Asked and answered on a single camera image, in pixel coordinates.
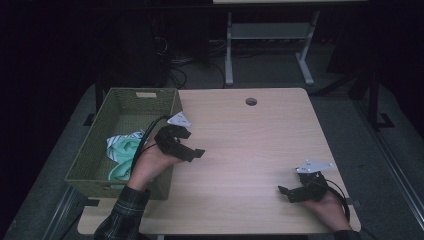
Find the plaid shirt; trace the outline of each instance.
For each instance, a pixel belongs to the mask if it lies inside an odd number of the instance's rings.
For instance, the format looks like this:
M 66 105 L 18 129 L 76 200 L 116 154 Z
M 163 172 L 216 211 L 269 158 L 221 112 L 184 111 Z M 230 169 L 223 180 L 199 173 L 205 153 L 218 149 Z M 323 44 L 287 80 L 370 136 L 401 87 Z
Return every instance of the plaid shirt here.
M 94 233 L 94 239 L 148 240 L 138 229 L 149 197 L 150 192 L 140 192 L 125 186 L 111 214 Z

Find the background table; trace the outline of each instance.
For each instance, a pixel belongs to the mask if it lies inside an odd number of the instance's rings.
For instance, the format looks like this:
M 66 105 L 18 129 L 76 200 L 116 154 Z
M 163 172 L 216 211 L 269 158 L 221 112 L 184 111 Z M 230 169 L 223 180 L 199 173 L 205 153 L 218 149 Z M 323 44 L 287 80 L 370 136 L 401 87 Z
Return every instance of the background table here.
M 303 89 L 180 91 L 193 123 L 183 143 L 205 154 L 174 167 L 169 199 L 150 201 L 146 234 L 313 234 L 329 232 L 307 209 L 291 204 L 277 186 L 301 186 L 294 168 L 306 159 L 331 162 L 324 176 L 347 191 Z M 249 106 L 247 98 L 257 104 Z M 116 199 L 86 207 L 78 225 L 94 233 Z M 351 224 L 360 223 L 351 207 Z

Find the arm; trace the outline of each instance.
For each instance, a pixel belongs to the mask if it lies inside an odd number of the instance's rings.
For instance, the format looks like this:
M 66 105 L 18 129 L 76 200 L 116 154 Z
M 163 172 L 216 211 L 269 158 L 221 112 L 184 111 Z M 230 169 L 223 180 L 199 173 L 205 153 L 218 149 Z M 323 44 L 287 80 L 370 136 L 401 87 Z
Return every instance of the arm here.
M 333 232 L 335 240 L 359 240 L 358 232 L 352 230 L 343 208 L 337 197 L 327 192 L 319 202 L 313 200 L 303 202 Z
M 156 146 L 154 136 L 150 137 L 145 148 L 146 151 L 138 159 L 130 180 L 122 190 L 111 214 L 94 233 L 94 239 L 147 239 L 138 229 L 150 197 L 146 190 L 148 182 L 167 167 L 182 161 L 163 154 Z

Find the dark sleeve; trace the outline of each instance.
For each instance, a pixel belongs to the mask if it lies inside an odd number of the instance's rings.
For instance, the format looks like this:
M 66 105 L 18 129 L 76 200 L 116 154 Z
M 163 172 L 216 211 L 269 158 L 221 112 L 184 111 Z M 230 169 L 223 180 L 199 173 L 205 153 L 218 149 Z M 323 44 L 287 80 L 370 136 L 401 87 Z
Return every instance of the dark sleeve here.
M 353 230 L 342 230 L 334 232 L 334 240 L 361 240 L 361 236 Z
M 138 232 L 150 192 L 127 186 L 121 192 L 111 214 L 97 228 L 94 239 L 146 239 Z

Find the green basket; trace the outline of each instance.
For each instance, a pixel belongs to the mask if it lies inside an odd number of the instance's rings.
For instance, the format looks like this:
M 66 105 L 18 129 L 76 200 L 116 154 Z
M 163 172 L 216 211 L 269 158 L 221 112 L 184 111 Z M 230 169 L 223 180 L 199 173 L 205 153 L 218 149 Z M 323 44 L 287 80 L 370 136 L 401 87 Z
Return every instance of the green basket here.
M 177 89 L 111 88 L 65 181 L 87 197 L 117 198 L 122 190 L 116 186 L 124 186 L 126 181 L 108 181 L 108 174 L 117 163 L 106 155 L 106 139 L 140 129 L 146 131 L 158 117 L 182 110 Z M 160 121 L 153 131 L 166 124 Z M 169 167 L 149 183 L 151 199 L 168 198 L 172 169 Z

